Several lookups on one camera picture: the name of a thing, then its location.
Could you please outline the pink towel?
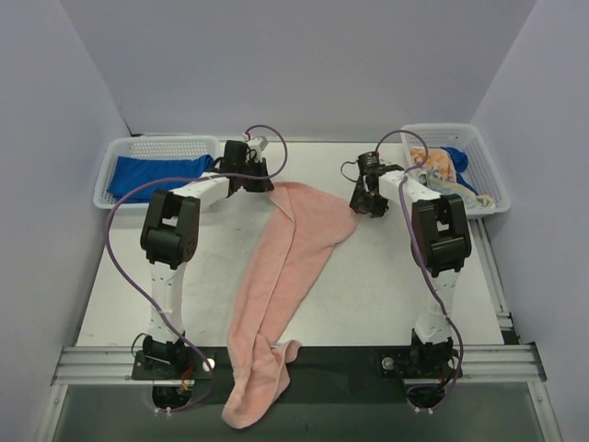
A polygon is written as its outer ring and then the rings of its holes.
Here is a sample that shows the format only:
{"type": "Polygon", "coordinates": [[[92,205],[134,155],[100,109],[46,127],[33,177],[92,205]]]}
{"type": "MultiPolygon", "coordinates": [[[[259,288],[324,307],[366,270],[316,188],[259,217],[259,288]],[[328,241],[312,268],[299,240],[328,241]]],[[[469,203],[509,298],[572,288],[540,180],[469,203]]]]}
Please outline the pink towel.
{"type": "Polygon", "coordinates": [[[302,183],[279,183],[270,199],[275,209],[238,289],[227,335],[234,387],[222,418],[234,429],[257,423],[288,388],[288,366],[301,344],[280,338],[334,248],[358,226],[343,199],[302,183]]]}

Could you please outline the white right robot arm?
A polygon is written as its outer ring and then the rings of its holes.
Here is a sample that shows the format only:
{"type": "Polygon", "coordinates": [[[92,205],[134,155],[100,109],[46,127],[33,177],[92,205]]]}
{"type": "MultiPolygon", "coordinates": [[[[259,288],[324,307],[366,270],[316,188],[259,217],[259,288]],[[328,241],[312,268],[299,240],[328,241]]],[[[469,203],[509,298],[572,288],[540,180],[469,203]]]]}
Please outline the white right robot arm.
{"type": "Polygon", "coordinates": [[[466,209],[457,194],[444,195],[411,178],[397,164],[380,161],[376,151],[356,159],[351,209],[372,218],[398,206],[410,234],[410,251],[429,293],[412,330],[410,361],[415,366],[447,363],[457,357],[451,308],[457,278],[472,252],[466,209]]]}

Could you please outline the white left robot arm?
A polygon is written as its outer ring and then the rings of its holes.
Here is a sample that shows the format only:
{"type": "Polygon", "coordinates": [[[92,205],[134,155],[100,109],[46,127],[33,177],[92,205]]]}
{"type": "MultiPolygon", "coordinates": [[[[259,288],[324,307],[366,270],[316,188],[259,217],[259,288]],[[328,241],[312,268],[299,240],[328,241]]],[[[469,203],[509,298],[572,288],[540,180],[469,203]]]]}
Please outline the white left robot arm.
{"type": "Polygon", "coordinates": [[[203,174],[205,180],[154,191],[140,237],[149,262],[150,297],[156,302],[139,354],[142,368],[180,375],[191,366],[194,353],[182,341],[182,289],[187,264],[198,245],[201,211],[241,189],[274,189],[263,155],[267,144],[264,137],[227,141],[214,168],[203,174]]]}

